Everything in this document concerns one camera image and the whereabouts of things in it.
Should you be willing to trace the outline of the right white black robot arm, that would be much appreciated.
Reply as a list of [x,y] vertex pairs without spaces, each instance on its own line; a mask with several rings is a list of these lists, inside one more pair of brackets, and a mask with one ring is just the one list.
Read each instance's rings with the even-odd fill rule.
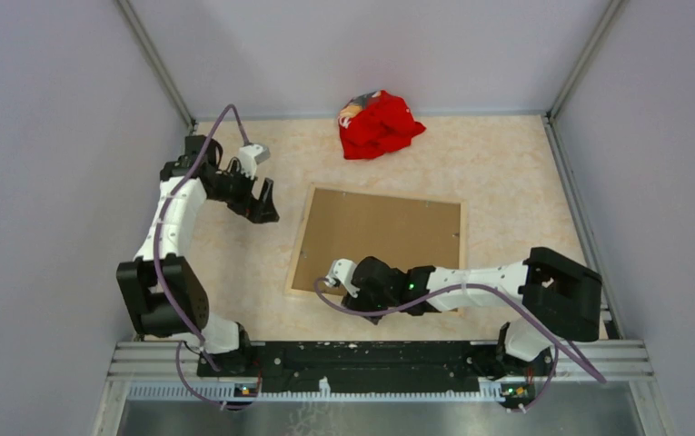
[[502,372],[518,374],[552,347],[596,381],[606,381],[578,347],[600,338],[602,277],[550,248],[534,247],[523,261],[485,269],[427,265],[402,271],[372,256],[357,263],[338,259],[328,279],[345,289],[346,312],[373,323],[396,312],[509,307],[518,318],[504,326],[494,350]]

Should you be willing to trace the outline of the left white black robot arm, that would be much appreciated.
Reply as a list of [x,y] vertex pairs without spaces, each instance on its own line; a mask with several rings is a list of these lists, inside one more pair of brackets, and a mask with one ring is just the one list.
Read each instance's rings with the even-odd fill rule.
[[258,166],[270,156],[262,144],[240,147],[220,168],[222,146],[205,135],[184,139],[184,153],[159,174],[157,209],[133,260],[119,263],[116,280],[134,331],[183,341],[209,355],[232,375],[253,364],[248,334],[238,322],[210,311],[207,293],[185,255],[197,216],[208,201],[224,203],[250,223],[276,223],[273,180],[253,194]]

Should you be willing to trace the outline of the crumpled red cloth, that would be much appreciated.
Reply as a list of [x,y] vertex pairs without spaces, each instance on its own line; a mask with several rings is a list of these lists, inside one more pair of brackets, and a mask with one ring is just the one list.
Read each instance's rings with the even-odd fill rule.
[[427,130],[403,98],[386,90],[354,97],[336,121],[345,160],[372,160],[398,152]]

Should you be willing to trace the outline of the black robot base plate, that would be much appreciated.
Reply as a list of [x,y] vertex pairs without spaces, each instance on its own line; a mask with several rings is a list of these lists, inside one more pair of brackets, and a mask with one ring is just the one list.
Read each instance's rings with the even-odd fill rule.
[[495,342],[253,342],[199,362],[201,378],[249,377],[264,393],[312,392],[326,380],[335,393],[476,392],[506,376],[546,376],[551,351],[526,362]]

